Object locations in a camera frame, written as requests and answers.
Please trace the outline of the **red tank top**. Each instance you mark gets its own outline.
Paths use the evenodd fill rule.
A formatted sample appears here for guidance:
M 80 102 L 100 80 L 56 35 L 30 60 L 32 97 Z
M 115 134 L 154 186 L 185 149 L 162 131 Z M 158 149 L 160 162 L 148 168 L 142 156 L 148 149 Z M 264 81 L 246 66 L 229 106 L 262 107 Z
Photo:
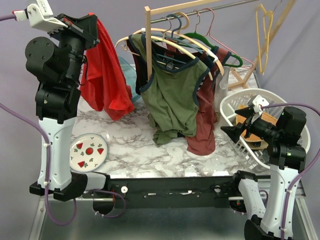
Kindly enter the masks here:
M 95 111 L 105 111 L 113 121 L 134 110 L 132 90 L 127 85 L 113 42 L 100 20 L 97 21 L 96 47 L 85 53 L 88 64 L 83 68 L 81 96 Z

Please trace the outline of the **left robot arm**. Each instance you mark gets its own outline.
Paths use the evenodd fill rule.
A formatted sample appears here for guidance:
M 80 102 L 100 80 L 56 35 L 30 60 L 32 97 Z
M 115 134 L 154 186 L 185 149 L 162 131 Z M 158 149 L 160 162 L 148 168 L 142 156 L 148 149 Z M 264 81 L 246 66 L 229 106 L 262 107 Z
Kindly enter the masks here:
M 36 116 L 42 135 L 41 167 L 31 194 L 53 195 L 59 201 L 94 191 L 110 194 L 109 176 L 104 173 L 76 173 L 70 169 L 70 143 L 81 92 L 80 73 L 85 51 L 98 43 L 98 18 L 89 14 L 73 18 L 65 14 L 61 30 L 48 37 L 36 37 L 25 48 L 26 70 L 39 81 L 35 94 Z

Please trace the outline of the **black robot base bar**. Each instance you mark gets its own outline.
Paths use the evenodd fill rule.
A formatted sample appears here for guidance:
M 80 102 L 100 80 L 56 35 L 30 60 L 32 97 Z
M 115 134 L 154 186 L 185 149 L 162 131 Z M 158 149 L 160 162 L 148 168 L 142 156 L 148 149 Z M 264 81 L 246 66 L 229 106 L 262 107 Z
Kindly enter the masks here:
M 239 170 L 232 176 L 107 178 L 110 193 L 90 191 L 94 211 L 104 215 L 119 214 L 122 209 L 228 208 L 231 199 L 239 199 L 240 180 L 267 179 Z

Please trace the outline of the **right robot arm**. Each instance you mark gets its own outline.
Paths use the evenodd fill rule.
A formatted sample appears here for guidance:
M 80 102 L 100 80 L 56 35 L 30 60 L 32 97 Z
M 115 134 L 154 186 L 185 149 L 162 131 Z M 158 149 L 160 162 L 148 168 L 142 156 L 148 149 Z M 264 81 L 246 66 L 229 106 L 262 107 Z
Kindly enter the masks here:
M 286 106 L 276 124 L 272 124 L 262 117 L 254 119 L 253 107 L 238 109 L 235 113 L 245 120 L 235 126 L 223 126 L 221 130 L 235 143 L 242 133 L 247 137 L 253 134 L 267 142 L 270 163 L 267 204 L 263 203 L 254 174 L 238 171 L 230 183 L 230 191 L 242 196 L 245 204 L 244 237 L 247 240 L 292 240 L 298 175 L 306 164 L 306 150 L 298 141 L 307 115 L 299 108 Z

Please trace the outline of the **green tank top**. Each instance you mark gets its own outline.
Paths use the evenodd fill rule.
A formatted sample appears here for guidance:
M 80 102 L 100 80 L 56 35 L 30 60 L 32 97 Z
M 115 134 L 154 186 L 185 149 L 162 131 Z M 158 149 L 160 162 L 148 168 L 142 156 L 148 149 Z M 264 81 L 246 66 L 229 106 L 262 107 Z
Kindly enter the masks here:
M 145 35 L 132 34 L 128 40 L 147 66 Z M 185 137 L 194 137 L 199 110 L 197 92 L 210 70 L 193 54 L 194 59 L 183 53 L 187 57 L 181 61 L 167 52 L 168 49 L 153 44 L 152 73 L 147 84 L 140 88 L 140 96 L 149 111 L 149 124 L 156 132 L 176 131 Z

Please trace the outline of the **dark maroon tank top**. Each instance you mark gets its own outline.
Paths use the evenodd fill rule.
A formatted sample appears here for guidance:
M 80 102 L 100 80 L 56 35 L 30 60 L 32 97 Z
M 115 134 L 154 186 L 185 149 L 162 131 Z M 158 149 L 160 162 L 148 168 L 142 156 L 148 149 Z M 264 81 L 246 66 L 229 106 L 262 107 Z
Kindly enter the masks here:
M 147 63 L 143 58 L 137 53 L 137 51 L 132 46 L 129 40 L 126 41 L 129 51 L 132 52 L 132 57 L 135 63 L 136 71 L 136 82 L 135 82 L 135 92 L 140 95 L 140 88 L 144 87 L 148 83 L 148 70 Z

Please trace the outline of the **blue plastic hanger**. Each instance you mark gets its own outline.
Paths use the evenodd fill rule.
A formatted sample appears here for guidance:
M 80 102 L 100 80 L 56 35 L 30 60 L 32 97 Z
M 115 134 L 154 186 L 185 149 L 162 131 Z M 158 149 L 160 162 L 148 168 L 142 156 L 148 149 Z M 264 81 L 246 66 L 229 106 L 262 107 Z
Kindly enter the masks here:
M 179 15 L 182 15 L 182 17 L 186 17 L 186 25 L 185 26 L 182 26 L 182 21 L 181 21 L 181 18 L 179 17 Z M 179 22 L 178 28 L 175 28 L 173 30 L 171 30 L 171 28 L 172 28 L 172 23 L 170 21 L 171 17 L 173 17 L 174 19 L 177 19 Z M 200 53 L 205 53 L 207 56 L 211 56 L 212 52 L 207 47 L 205 47 L 204 45 L 198 43 L 197 41 L 191 39 L 190 37 L 188 37 L 186 35 L 180 34 L 180 29 L 186 29 L 190 24 L 190 20 L 186 14 L 184 14 L 183 12 L 171 13 L 171 14 L 168 14 L 166 17 L 163 17 L 160 21 L 162 22 L 165 20 L 168 20 L 170 23 L 169 29 L 150 28 L 149 32 L 150 33 L 152 31 L 162 32 L 162 35 L 160 35 L 160 37 L 162 37 L 163 39 L 167 38 L 169 40 L 173 40 L 174 43 L 180 42 L 184 46 L 187 46 L 188 48 L 193 48 Z

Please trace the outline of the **cream wooden hanger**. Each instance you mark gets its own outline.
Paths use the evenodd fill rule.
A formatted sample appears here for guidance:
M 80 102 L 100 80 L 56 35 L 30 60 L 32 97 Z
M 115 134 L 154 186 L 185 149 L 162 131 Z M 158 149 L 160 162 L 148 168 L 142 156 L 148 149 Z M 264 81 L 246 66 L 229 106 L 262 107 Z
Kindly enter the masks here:
M 133 33 L 133 35 L 136 35 L 136 34 L 145 34 L 148 80 L 151 78 L 151 75 L 152 75 L 152 44 L 151 44 L 152 40 L 164 42 L 164 43 L 171 45 L 174 48 L 178 49 L 182 53 L 187 54 L 192 59 L 195 58 L 189 51 L 184 49 L 181 45 L 176 44 L 176 42 L 173 42 L 173 40 L 170 40 L 168 38 L 163 39 L 163 37 L 160 36 L 160 35 L 162 35 L 162 32 L 160 32 L 160 31 L 150 32 L 150 28 L 142 28 L 141 30 L 138 30 Z M 216 65 L 218 66 L 218 69 L 221 71 L 221 74 L 223 75 L 224 74 L 224 67 L 223 67 L 222 63 L 220 62 L 220 60 L 218 59 L 218 57 L 213 52 L 210 54 L 210 57 L 214 58 L 213 63 L 216 63 Z

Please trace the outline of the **white laundry basket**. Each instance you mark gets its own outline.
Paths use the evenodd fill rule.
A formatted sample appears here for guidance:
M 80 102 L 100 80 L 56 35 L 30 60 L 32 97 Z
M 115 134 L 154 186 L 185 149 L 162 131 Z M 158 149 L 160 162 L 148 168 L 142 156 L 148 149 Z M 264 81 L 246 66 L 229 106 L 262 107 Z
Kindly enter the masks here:
M 261 95 L 270 104 L 281 104 L 286 101 L 271 91 L 260 88 L 247 88 L 227 95 L 220 103 L 220 124 L 222 126 L 234 126 L 237 123 L 235 111 L 240 106 L 247 106 L 248 101 L 255 95 Z M 266 150 L 252 150 L 248 145 L 247 139 L 240 137 L 234 143 L 227 138 L 235 152 L 246 160 L 246 165 L 250 170 L 264 172 L 270 168 L 269 157 Z

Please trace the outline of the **white translucent garment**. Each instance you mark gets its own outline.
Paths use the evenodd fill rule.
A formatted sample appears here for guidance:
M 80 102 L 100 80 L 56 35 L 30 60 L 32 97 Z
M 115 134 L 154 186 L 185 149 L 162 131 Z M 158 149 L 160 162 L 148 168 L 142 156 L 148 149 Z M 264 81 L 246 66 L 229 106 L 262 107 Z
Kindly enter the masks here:
M 220 104 L 222 100 L 228 94 L 230 67 L 224 66 L 223 68 L 224 68 L 224 74 L 219 73 L 217 75 L 215 80 L 215 86 L 214 86 L 213 107 L 217 113 L 220 112 Z

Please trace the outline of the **blue plastic tub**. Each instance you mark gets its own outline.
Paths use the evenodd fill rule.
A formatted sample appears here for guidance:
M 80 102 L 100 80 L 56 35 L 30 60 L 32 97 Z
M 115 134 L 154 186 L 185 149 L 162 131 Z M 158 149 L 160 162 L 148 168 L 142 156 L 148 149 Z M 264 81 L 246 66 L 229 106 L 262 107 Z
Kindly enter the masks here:
M 124 58 L 118 57 L 122 72 L 124 74 L 126 84 L 131 88 L 131 101 L 136 102 L 141 96 L 136 93 L 136 80 L 137 74 L 136 70 L 130 65 Z

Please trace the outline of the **wooden clothes rack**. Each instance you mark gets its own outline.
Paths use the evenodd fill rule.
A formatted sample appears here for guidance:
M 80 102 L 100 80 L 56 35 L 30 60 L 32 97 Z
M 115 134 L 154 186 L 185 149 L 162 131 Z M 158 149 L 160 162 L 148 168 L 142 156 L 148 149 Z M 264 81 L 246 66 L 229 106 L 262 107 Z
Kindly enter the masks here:
M 158 15 L 158 14 L 164 14 L 164 13 L 169 13 L 172 11 L 177 11 L 177 10 L 183 10 L 186 8 L 191 8 L 191 7 L 197 7 L 197 6 L 202 6 L 202 5 L 206 5 L 206 4 L 211 4 L 211 3 L 215 3 L 215 2 L 219 2 L 220 0 L 195 0 L 195 1 L 190 1 L 190 2 L 185 2 L 185 3 L 180 3 L 180 4 L 175 4 L 175 5 L 170 5 L 170 6 L 166 6 L 166 7 L 161 7 L 161 8 L 155 8 L 155 9 L 150 9 L 149 6 L 145 6 L 144 7 L 144 13 L 145 13 L 145 39 L 146 39 L 146 55 L 147 55 L 147 76 L 148 76 L 148 80 L 151 77 L 152 74 L 152 66 L 151 66 L 151 62 L 152 62 L 152 31 L 162 31 L 161 29 L 153 29 L 151 27 L 151 24 L 157 23 L 157 22 L 162 22 L 165 19 L 159 19 L 159 20 L 153 20 L 151 21 L 151 16 L 153 15 Z M 199 11 L 199 14 L 203 14 L 206 13 L 208 11 L 211 10 L 220 10 L 220 9 L 226 9 L 226 8 L 230 8 L 230 7 L 234 7 L 234 6 L 239 6 L 239 5 L 243 5 L 243 4 L 247 4 L 247 3 L 251 3 L 251 2 L 255 2 L 256 0 L 242 0 L 239 2 L 235 2 L 235 3 L 230 3 L 230 4 L 225 4 L 225 5 L 221 5 L 221 6 L 217 6 L 217 7 L 213 7 L 213 8 L 206 8 L 204 10 Z M 263 55 L 265 54 L 265 62 L 268 63 L 268 52 L 269 52 L 269 46 L 270 43 L 272 42 L 272 40 L 274 39 L 274 37 L 276 36 L 277 32 L 279 31 L 280 27 L 282 26 L 283 22 L 285 21 L 285 19 L 287 18 L 287 16 L 289 15 L 291 9 L 293 8 L 293 6 L 295 5 L 296 0 L 289 0 L 287 5 L 284 7 L 283 11 L 281 12 L 279 18 L 277 19 L 274 27 L 272 28 L 272 24 L 273 24 L 273 11 L 266 11 L 266 9 L 263 7 L 263 5 L 259 5 L 256 9 L 256 36 L 257 36 L 257 46 L 258 46 L 258 54 L 256 56 L 256 58 L 253 61 L 253 67 L 251 69 L 249 69 L 249 71 L 247 72 L 247 74 L 245 75 L 245 77 L 242 79 L 240 77 L 240 75 L 238 74 L 238 72 L 234 69 L 234 68 L 238 68 L 238 67 L 231 67 L 232 69 L 232 73 L 233 75 L 236 77 L 237 81 L 236 83 L 232 83 L 231 85 L 229 85 L 229 89 L 234 89 L 237 87 L 243 87 L 243 88 L 248 88 L 247 86 L 247 82 L 251 76 L 251 74 L 254 72 L 254 69 L 257 67 L 258 63 L 259 63 L 259 68 L 260 70 L 262 69 L 262 64 L 261 64 L 261 60 Z M 264 31 L 265 32 L 265 36 L 264 36 L 264 44 L 261 45 L 260 44 L 260 33 L 259 33 L 259 19 L 258 19 L 258 13 L 259 10 L 263 11 L 263 17 L 269 17 L 270 21 L 269 21 L 269 30 Z M 187 38 L 187 36 L 185 35 L 181 35 L 180 33 L 176 32 L 176 30 L 172 30 L 170 31 L 170 33 L 172 33 L 173 35 L 178 35 L 180 37 L 183 37 L 185 39 L 188 39 L 190 42 L 192 42 L 191 38 Z

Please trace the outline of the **watermelon pattern plate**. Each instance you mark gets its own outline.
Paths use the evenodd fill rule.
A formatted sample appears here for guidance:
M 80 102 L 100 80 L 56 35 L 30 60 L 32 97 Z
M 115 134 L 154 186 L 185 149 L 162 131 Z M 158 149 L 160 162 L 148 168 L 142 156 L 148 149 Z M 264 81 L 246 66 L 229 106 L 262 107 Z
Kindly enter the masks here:
M 86 133 L 71 142 L 69 166 L 77 173 L 94 172 L 103 165 L 108 154 L 108 143 L 101 135 Z

